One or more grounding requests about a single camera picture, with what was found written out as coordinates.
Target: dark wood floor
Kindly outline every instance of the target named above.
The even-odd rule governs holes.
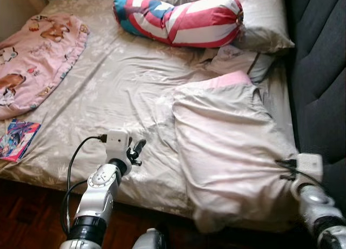
[[[65,240],[59,223],[64,193],[0,180],[0,248],[59,248]],[[71,199],[72,212],[80,196]],[[150,227],[166,223],[172,249],[226,248],[314,248],[304,229],[270,234],[227,229],[211,235],[199,234],[191,220],[117,204],[105,235],[104,249],[131,249]]]

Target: comic book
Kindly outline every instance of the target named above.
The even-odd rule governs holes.
[[[7,133],[0,139],[0,159],[14,162],[21,159],[40,126],[39,123],[13,119]]]

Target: wall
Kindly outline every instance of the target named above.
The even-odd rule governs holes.
[[[34,6],[29,0],[0,0],[0,42],[20,30],[43,7],[42,2]]]

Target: upholstered headboard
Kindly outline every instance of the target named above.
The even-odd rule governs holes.
[[[300,152],[322,154],[323,183],[346,214],[345,0],[287,0],[288,81]]]

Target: cartoon print blanket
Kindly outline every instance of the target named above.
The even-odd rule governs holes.
[[[74,15],[38,15],[1,42],[0,120],[38,107],[75,64],[88,33]]]

